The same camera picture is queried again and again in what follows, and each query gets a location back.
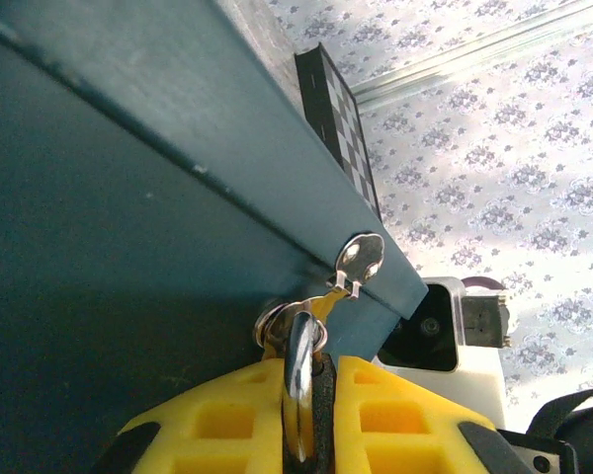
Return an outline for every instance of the cabinet door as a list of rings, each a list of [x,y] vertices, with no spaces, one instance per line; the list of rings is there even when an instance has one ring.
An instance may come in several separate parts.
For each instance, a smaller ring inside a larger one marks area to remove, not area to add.
[[[270,299],[385,239],[328,350],[426,288],[211,2],[0,2],[0,472],[83,472],[136,413],[255,361]]]

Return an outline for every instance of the floral wallpaper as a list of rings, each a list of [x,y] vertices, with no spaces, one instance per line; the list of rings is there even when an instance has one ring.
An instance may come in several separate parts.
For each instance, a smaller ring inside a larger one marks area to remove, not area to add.
[[[267,1],[299,51],[322,42],[356,85],[568,0]]]
[[[512,292],[509,427],[593,387],[593,32],[362,117],[385,225],[419,273]]]

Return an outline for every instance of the yellow plastic object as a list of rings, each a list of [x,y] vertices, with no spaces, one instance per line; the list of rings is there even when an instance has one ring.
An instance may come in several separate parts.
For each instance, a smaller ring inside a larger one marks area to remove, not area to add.
[[[264,360],[139,415],[122,432],[157,422],[133,474],[281,474],[284,362]]]
[[[458,424],[484,417],[356,357],[340,358],[336,474],[487,474]]]
[[[341,299],[344,299],[345,296],[347,296],[347,292],[344,290],[331,290],[325,296],[311,298],[312,314],[315,315],[316,319],[318,319],[321,323],[327,324],[327,317],[329,316],[329,313],[332,312],[332,309],[334,309],[334,305]]]
[[[133,474],[282,474],[284,362],[268,359],[134,418],[161,428]],[[481,415],[343,356],[334,405],[336,474],[486,474],[460,434]]]

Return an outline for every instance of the black strap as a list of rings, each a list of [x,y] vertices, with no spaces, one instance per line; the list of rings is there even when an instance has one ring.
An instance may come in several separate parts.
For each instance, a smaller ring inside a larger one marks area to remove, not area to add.
[[[467,276],[462,279],[462,283],[466,288],[478,286],[486,289],[505,289],[503,283],[489,276]]]
[[[539,437],[554,437],[555,432],[566,417],[591,397],[593,397],[593,389],[551,400],[543,405],[534,416],[530,427],[527,429],[527,434]]]
[[[485,466],[488,474],[530,474],[532,472],[499,432],[473,422],[459,423],[459,431]]]

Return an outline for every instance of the wall molding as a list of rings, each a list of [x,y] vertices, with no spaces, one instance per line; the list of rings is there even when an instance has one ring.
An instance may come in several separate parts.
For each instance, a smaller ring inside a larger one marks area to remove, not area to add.
[[[504,30],[354,86],[361,112],[593,29],[593,0],[575,0]]]

